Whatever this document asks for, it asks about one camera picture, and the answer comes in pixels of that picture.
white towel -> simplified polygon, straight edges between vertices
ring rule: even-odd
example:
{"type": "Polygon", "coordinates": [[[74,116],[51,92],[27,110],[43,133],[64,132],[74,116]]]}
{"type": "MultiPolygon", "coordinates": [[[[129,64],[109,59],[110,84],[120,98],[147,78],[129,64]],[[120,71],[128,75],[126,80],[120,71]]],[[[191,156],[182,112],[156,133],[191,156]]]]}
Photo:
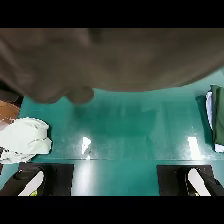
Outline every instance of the white towel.
{"type": "MultiPolygon", "coordinates": [[[[208,116],[208,122],[209,125],[212,128],[212,92],[208,92],[206,94],[206,110],[207,110],[207,116],[208,116]]],[[[224,152],[224,146],[215,144],[215,151],[216,152],[224,152]]]]}
{"type": "Polygon", "coordinates": [[[20,118],[0,131],[0,147],[4,148],[0,163],[27,162],[36,154],[48,154],[51,140],[49,126],[35,118],[20,118]]]}

green cloth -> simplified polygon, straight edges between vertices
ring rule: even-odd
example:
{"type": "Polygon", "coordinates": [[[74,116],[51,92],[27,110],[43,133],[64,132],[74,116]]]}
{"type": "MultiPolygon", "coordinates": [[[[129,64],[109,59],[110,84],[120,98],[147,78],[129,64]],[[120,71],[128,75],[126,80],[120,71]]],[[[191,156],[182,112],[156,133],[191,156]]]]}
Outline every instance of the green cloth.
{"type": "Polygon", "coordinates": [[[213,142],[224,145],[224,88],[212,85],[213,142]]]}

glossy table surface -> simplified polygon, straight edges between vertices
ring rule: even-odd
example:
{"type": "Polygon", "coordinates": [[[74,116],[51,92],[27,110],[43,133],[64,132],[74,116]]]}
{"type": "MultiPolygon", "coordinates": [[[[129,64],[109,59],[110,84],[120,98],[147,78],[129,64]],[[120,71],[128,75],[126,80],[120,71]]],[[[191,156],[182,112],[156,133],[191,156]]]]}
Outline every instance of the glossy table surface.
{"type": "MultiPolygon", "coordinates": [[[[213,150],[205,110],[211,84],[224,86],[223,70],[181,88],[95,90],[94,99],[79,106],[66,98],[51,105],[25,98],[19,117],[47,122],[53,141],[49,155],[32,161],[73,163],[72,195],[159,195],[159,164],[210,164],[224,185],[224,154],[213,150]]],[[[17,168],[4,166],[0,188],[17,168]]]]}

